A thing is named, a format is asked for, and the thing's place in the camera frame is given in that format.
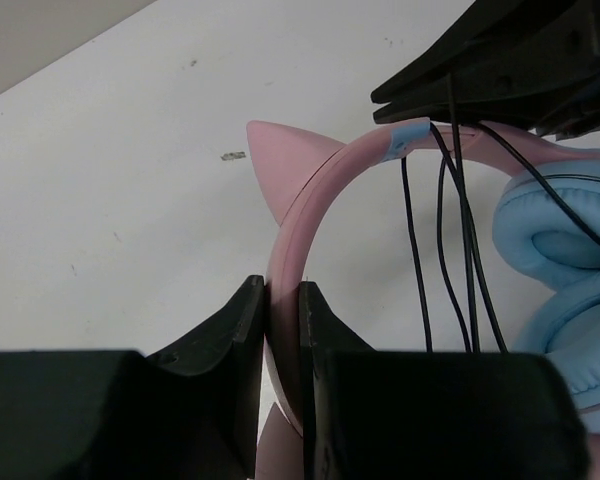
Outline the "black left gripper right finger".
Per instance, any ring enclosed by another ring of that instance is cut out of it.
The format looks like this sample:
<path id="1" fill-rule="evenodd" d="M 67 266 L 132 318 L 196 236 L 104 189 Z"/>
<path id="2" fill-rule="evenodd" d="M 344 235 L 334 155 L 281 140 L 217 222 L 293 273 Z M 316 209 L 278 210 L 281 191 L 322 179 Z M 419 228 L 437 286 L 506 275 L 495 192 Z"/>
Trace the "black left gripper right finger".
<path id="1" fill-rule="evenodd" d="M 557 370 L 514 353 L 377 351 L 299 289 L 308 479 L 584 479 L 585 428 Z"/>

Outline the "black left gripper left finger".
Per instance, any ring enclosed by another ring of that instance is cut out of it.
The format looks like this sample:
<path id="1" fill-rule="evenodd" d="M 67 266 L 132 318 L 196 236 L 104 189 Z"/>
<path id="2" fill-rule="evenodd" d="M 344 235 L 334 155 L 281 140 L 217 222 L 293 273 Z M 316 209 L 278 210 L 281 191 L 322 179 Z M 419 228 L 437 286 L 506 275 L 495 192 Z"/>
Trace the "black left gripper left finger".
<path id="1" fill-rule="evenodd" d="M 250 479 L 266 289 L 161 350 L 0 351 L 0 479 Z"/>

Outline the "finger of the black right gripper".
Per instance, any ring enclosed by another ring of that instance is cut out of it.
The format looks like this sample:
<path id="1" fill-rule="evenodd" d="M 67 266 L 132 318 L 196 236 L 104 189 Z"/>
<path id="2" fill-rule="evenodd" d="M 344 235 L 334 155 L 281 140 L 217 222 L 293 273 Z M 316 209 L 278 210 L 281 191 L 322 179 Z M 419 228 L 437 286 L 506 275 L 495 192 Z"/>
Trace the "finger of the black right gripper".
<path id="1" fill-rule="evenodd" d="M 372 91 L 378 124 L 415 117 L 464 124 L 495 122 L 540 137 L 574 139 L 600 131 L 600 69 L 560 83 L 548 70 L 436 69 L 400 72 Z"/>
<path id="2" fill-rule="evenodd" d="M 448 74 L 461 99 L 486 101 L 599 73 L 600 1 L 476 1 L 371 99 L 383 104 L 421 93 L 432 101 Z"/>

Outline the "pink and blue cat-ear headphones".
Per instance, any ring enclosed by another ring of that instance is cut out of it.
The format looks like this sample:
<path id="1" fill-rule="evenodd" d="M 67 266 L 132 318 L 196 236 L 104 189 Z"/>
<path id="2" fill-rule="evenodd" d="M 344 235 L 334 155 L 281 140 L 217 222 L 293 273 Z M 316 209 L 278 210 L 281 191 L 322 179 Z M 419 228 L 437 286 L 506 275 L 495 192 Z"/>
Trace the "pink and blue cat-ear headphones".
<path id="1" fill-rule="evenodd" d="M 254 171 L 279 232 L 267 272 L 270 320 L 266 360 L 287 430 L 303 439 L 300 374 L 299 285 L 309 249 L 328 208 L 339 193 L 368 168 L 407 156 L 416 149 L 437 149 L 428 118 L 398 122 L 344 144 L 323 135 L 275 123 L 251 121 L 248 144 Z M 534 166 L 567 161 L 600 161 L 600 149 L 556 145 L 511 126 L 487 122 Z M 470 161 L 510 176 L 523 167 L 487 132 L 460 127 L 460 151 Z M 593 472 L 600 479 L 600 435 L 590 437 Z"/>

